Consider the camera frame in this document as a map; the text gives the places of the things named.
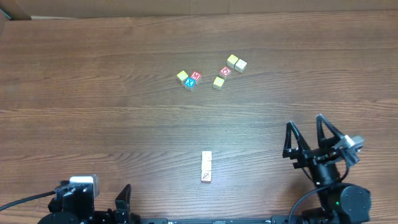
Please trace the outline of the wooden block with leaf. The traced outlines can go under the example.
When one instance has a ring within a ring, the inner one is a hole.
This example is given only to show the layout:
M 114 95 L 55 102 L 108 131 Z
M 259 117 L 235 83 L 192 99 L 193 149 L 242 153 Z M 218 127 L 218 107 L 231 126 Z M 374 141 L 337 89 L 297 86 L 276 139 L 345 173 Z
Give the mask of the wooden block with leaf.
M 212 162 L 211 161 L 202 161 L 201 162 L 201 169 L 202 171 L 211 171 Z

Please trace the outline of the wooden block with circle mark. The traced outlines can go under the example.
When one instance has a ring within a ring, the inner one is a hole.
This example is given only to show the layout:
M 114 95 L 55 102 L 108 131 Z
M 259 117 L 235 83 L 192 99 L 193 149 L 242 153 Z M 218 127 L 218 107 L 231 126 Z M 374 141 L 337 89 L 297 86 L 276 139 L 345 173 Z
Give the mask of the wooden block with circle mark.
M 212 171 L 203 170 L 201 172 L 201 181 L 204 182 L 204 183 L 210 183 L 211 182 L 211 176 L 212 176 Z

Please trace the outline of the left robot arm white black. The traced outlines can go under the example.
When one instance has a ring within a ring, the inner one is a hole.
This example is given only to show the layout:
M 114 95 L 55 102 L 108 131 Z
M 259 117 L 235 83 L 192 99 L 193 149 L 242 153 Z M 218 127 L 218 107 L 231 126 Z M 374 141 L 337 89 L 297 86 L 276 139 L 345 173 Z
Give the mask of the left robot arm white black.
M 131 212 L 131 186 L 127 184 L 115 199 L 116 209 L 95 210 L 95 185 L 72 183 L 59 185 L 50 201 L 50 213 L 40 224 L 141 224 L 141 217 Z

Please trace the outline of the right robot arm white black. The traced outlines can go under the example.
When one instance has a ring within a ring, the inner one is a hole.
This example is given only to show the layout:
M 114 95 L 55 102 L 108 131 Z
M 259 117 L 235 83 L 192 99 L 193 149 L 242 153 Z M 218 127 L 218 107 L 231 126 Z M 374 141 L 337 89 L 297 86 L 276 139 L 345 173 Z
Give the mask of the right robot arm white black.
M 359 162 L 364 146 L 361 136 L 350 137 L 335 128 L 322 114 L 316 115 L 318 147 L 311 149 L 290 121 L 286 124 L 282 157 L 294 161 L 315 189 L 298 199 L 287 223 L 364 223 L 370 221 L 371 193 L 345 183 L 349 170 Z

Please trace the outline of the plain wooden block top right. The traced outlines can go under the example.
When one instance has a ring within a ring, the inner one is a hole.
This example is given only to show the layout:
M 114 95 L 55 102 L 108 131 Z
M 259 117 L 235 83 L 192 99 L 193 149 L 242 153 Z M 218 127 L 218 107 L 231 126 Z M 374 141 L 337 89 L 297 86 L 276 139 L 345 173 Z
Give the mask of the plain wooden block top right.
M 242 60 L 241 58 L 236 62 L 234 69 L 237 70 L 239 73 L 243 73 L 245 68 L 247 67 L 247 62 Z

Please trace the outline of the yellow block middle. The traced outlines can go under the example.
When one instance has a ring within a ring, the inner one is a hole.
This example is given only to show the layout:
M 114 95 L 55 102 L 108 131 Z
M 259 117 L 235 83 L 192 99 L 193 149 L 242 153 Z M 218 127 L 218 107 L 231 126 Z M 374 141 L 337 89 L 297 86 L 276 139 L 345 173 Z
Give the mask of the yellow block middle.
M 214 82 L 213 82 L 213 88 L 215 88 L 217 90 L 221 90 L 223 84 L 224 84 L 224 79 L 221 78 L 221 77 L 216 77 Z

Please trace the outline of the red O block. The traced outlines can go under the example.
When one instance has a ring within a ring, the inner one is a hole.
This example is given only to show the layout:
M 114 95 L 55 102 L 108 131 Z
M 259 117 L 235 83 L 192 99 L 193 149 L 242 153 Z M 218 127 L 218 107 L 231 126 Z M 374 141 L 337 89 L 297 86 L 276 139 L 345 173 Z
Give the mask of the red O block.
M 231 75 L 232 71 L 228 66 L 224 66 L 220 72 L 219 76 L 223 79 L 227 79 Z

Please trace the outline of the yellow block top right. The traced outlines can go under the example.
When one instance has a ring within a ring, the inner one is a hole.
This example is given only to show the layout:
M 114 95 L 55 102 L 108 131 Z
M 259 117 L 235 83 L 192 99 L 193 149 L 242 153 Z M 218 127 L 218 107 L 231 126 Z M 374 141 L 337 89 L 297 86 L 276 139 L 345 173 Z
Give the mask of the yellow block top right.
M 228 59 L 227 59 L 227 61 L 226 61 L 226 64 L 227 64 L 227 66 L 229 66 L 229 67 L 231 67 L 231 68 L 234 68 L 235 65 L 236 65 L 236 63 L 238 62 L 238 60 L 239 60 L 239 58 L 238 58 L 237 56 L 231 54 L 231 55 L 228 57 Z

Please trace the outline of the red M block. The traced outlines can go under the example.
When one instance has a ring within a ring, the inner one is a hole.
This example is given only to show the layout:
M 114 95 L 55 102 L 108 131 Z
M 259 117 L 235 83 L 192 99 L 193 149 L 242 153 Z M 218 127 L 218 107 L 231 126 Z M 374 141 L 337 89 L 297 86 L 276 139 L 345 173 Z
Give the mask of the red M block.
M 195 80 L 195 84 L 197 85 L 202 78 L 202 74 L 200 72 L 194 71 L 190 77 Z

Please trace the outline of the blue X block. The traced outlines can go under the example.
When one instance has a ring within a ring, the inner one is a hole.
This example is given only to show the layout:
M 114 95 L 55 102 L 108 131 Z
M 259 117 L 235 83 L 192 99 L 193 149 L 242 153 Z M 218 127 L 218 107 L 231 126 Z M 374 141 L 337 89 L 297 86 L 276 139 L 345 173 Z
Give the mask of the blue X block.
M 194 89 L 195 85 L 196 85 L 196 80 L 191 78 L 191 77 L 188 77 L 185 80 L 183 85 L 184 85 L 185 89 L 188 89 L 188 90 L 192 91 Z

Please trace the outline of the yellow block far left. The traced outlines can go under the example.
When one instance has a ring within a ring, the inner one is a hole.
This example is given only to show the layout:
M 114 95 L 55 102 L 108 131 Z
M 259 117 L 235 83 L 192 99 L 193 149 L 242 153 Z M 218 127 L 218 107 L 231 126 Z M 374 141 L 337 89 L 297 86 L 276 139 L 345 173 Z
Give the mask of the yellow block far left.
M 184 84 L 184 83 L 185 83 L 185 80 L 186 80 L 188 77 L 189 77 L 189 76 L 188 76 L 188 74 L 186 73 L 185 70 L 182 70 L 181 72 L 179 72 L 179 73 L 177 74 L 177 80 L 178 80 L 181 84 Z

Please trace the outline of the cardboard box edge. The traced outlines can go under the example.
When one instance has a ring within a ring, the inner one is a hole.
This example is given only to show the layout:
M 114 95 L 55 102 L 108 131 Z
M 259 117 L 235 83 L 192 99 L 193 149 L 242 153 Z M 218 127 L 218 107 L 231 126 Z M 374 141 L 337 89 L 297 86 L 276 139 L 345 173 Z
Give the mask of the cardboard box edge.
M 397 9 L 397 0 L 3 0 L 1 15 L 91 18 Z

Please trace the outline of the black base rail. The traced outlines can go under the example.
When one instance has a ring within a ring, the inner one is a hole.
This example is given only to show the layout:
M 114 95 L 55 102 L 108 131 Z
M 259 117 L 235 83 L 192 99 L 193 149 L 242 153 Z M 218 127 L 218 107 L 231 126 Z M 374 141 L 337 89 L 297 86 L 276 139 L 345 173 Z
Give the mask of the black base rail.
M 141 218 L 139 224 L 326 224 L 340 223 L 338 219 L 303 218 L 294 215 L 273 215 L 269 218 L 191 218 L 191 219 L 166 219 L 166 218 Z

